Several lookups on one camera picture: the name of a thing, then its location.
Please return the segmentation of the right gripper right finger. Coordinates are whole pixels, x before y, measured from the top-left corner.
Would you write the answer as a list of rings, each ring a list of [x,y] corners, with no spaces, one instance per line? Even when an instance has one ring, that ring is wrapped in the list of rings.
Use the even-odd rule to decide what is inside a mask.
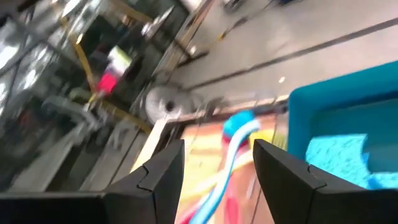
[[[360,187],[265,140],[254,141],[254,164],[275,223],[366,223]]]

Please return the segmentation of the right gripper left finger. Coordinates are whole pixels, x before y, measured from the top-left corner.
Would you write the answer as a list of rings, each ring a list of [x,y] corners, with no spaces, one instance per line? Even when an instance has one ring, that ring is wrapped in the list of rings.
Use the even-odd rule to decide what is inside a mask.
[[[182,189],[184,158],[184,141],[174,140],[107,187],[104,203],[108,223],[173,223]]]

